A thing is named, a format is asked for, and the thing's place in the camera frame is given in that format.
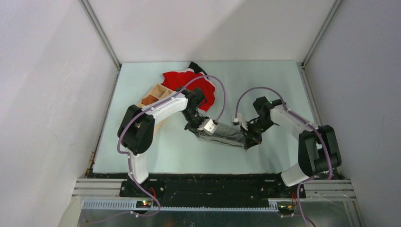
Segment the grey striped underwear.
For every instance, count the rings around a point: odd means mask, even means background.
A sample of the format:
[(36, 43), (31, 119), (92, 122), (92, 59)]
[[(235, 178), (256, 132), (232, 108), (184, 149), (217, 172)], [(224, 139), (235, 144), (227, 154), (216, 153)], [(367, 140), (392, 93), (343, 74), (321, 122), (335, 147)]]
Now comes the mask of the grey striped underwear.
[(200, 139), (208, 142), (214, 142), (231, 147), (244, 148), (245, 136), (239, 127), (219, 123), (214, 133), (205, 130), (197, 130), (195, 135)]

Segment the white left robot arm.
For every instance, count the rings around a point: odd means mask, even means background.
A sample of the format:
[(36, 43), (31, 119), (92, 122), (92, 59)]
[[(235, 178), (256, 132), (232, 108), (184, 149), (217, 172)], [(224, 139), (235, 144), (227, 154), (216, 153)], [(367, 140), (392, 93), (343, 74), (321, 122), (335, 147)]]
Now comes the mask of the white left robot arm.
[(195, 88), (177, 90), (143, 107), (128, 107), (117, 132), (117, 151), (128, 156), (128, 175), (134, 181), (131, 191), (138, 197), (144, 197), (149, 192), (149, 183), (145, 181), (149, 175), (146, 152), (153, 142), (156, 126), (171, 115), (181, 112), (187, 121), (185, 130), (198, 134), (201, 125), (207, 120), (198, 111), (205, 100), (203, 91)]

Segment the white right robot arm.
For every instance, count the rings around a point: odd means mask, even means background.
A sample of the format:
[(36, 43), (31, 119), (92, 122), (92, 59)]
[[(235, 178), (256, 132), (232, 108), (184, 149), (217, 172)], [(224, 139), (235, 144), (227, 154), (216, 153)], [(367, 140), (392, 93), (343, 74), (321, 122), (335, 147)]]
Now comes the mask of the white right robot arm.
[(245, 136), (245, 149), (262, 143), (262, 134), (277, 125), (286, 129), (298, 141), (297, 163), (280, 173), (281, 181), (275, 184), (275, 192), (286, 198), (294, 191), (294, 185), (340, 166), (342, 158), (334, 129), (307, 121), (280, 99), (269, 101), (257, 98), (253, 107), (258, 117), (241, 124)]

